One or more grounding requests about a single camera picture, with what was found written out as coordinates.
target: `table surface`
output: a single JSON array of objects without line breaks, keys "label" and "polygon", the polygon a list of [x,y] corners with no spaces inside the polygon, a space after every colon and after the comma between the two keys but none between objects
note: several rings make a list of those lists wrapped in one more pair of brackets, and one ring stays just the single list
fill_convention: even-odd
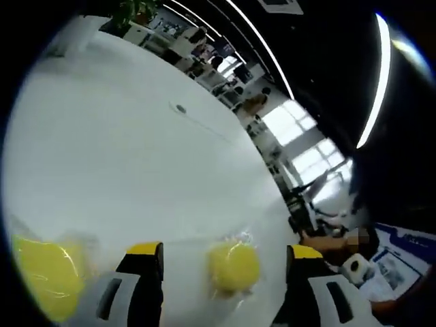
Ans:
[{"label": "table surface", "polygon": [[[122,39],[98,32],[84,53],[34,67],[8,125],[2,188],[7,217],[40,238],[94,237],[96,265],[163,241],[165,326],[267,327],[283,302],[286,245],[298,239],[249,136],[201,86]],[[205,258],[243,230],[262,278],[230,313],[208,299]]]}]

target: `window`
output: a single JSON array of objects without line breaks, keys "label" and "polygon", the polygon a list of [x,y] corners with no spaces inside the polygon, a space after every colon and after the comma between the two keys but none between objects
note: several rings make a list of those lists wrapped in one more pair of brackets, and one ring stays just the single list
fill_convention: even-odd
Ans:
[{"label": "window", "polygon": [[[343,160],[342,154],[337,150],[334,143],[329,139],[325,139],[302,155],[299,155],[292,161],[292,164],[300,174],[303,183],[307,184],[321,176],[326,170],[336,167]],[[350,172],[343,171],[344,179],[350,176]],[[333,174],[329,175],[328,180],[331,180],[333,177]]]},{"label": "window", "polygon": [[221,65],[218,66],[218,72],[222,73],[224,72],[227,68],[229,68],[229,66],[233,65],[238,59],[236,59],[235,57],[232,56],[228,56],[226,57],[223,62],[221,63]]},{"label": "window", "polygon": [[287,100],[262,119],[281,145],[295,140],[316,126],[315,120],[298,102]]}]

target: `person's arm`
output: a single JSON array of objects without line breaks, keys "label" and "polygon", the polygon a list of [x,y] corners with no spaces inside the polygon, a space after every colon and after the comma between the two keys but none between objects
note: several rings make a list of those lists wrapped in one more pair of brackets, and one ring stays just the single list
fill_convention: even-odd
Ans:
[{"label": "person's arm", "polygon": [[306,247],[312,247],[322,255],[329,251],[339,250],[346,246],[346,240],[344,238],[334,238],[331,236],[316,236],[309,237],[303,230],[301,233],[301,245]]},{"label": "person's arm", "polygon": [[371,302],[371,310],[374,317],[379,320],[388,319],[396,309],[396,301],[384,301],[384,302]]}]

